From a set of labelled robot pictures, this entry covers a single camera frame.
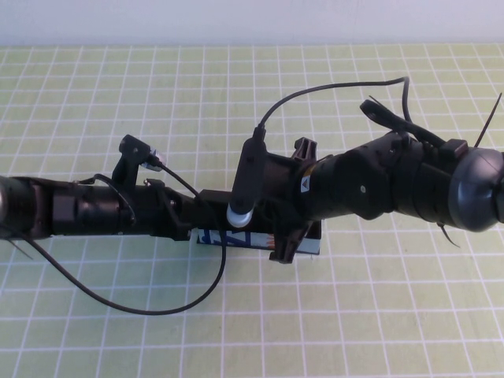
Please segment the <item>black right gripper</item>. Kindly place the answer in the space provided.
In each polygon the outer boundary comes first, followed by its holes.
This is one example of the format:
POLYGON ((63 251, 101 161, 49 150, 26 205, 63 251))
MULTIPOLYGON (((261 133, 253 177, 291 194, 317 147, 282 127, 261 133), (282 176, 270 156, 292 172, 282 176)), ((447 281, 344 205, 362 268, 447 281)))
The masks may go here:
POLYGON ((320 233, 332 214, 331 156, 317 160, 317 142, 306 137, 291 157, 270 154, 265 167, 259 224, 272 233, 270 261, 291 264, 307 233, 320 233))

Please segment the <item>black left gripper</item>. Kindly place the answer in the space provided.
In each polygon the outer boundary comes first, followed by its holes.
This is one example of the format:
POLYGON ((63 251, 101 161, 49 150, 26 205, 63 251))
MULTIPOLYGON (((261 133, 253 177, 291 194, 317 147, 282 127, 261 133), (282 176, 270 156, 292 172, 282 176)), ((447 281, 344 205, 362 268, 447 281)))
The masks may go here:
POLYGON ((94 230, 99 235, 149 235, 187 241, 194 225, 183 211, 195 200, 159 180, 133 192, 94 188, 94 230))

